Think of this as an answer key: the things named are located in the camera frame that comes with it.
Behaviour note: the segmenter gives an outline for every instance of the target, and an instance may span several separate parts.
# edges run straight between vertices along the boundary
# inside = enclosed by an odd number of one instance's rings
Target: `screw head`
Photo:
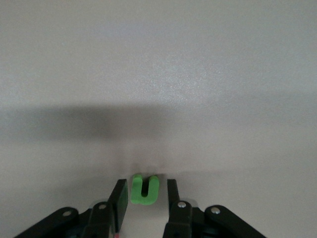
[[[185,203],[185,202],[179,202],[179,203],[177,204],[177,206],[178,206],[179,208],[184,208],[184,207],[186,207],[186,203]]]
[[[214,214],[219,214],[219,213],[220,213],[220,210],[219,210],[219,208],[217,208],[217,207],[212,207],[212,208],[211,208],[211,212],[214,213]]]
[[[102,209],[105,209],[107,206],[105,205],[105,204],[101,204],[98,208],[100,209],[100,210],[102,210]]]
[[[67,211],[63,213],[63,217],[68,217],[71,214],[71,211]]]

